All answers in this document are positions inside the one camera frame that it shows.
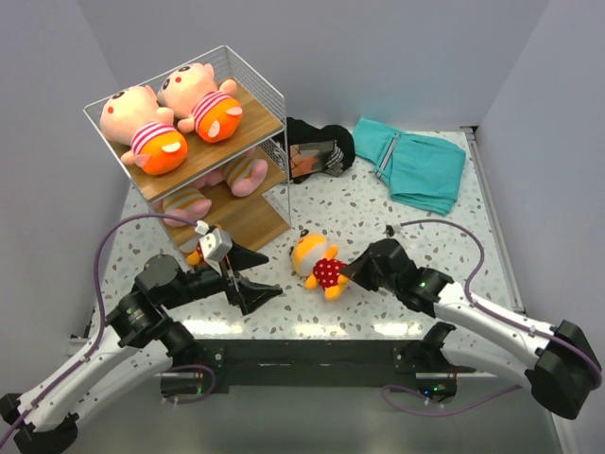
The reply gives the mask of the yellow frog plush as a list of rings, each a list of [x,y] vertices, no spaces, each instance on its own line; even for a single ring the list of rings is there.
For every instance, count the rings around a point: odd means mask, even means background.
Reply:
[[[194,228],[194,231],[199,235],[199,239],[194,251],[186,257],[189,265],[202,265],[207,258],[212,263],[218,263],[224,257],[225,251],[222,239],[220,234],[216,233],[219,230],[219,225],[206,225],[203,222]]]
[[[289,250],[294,272],[304,279],[307,289],[321,288],[326,301],[340,298],[350,279],[342,272],[346,263],[338,258],[339,249],[328,239],[307,229]]]

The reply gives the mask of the pink frog plush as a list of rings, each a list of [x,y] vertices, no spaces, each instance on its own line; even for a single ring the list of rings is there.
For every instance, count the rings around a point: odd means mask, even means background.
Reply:
[[[210,211],[212,201],[197,187],[189,184],[164,197],[161,207],[168,215],[196,222]]]
[[[200,176],[193,182],[193,185],[196,188],[202,188],[225,183],[234,196],[247,197],[261,185],[268,173],[268,162],[263,158],[255,157],[255,151],[256,148],[248,149],[243,154]]]

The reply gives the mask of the large black-haired boy plush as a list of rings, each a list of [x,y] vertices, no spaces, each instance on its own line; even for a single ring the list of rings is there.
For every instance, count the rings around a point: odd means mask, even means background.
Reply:
[[[161,106],[173,111],[181,133],[196,133],[204,142],[216,143],[233,136],[243,108],[233,97],[237,84],[226,79],[215,82],[214,66],[186,64],[163,82],[157,94]]]

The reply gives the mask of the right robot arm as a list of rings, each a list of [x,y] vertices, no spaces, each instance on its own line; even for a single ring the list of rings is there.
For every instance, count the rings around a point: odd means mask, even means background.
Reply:
[[[341,272],[363,289],[387,290],[406,308],[435,320],[417,349],[431,371],[451,365],[498,376],[568,420],[579,416],[601,386],[602,368],[575,323],[509,311],[473,294],[469,284],[416,266],[393,238],[372,243]]]

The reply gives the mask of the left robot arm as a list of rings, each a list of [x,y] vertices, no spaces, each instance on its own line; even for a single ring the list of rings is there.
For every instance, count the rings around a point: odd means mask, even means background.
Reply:
[[[208,396],[215,372],[200,363],[193,334],[168,311],[222,293],[248,315],[283,292],[240,273],[267,262],[241,247],[217,269],[184,271],[171,255],[151,257],[92,339],[34,389],[2,397],[1,416],[10,425],[4,438],[22,453],[62,453],[80,426],[161,372],[200,370],[207,380],[201,396]]]

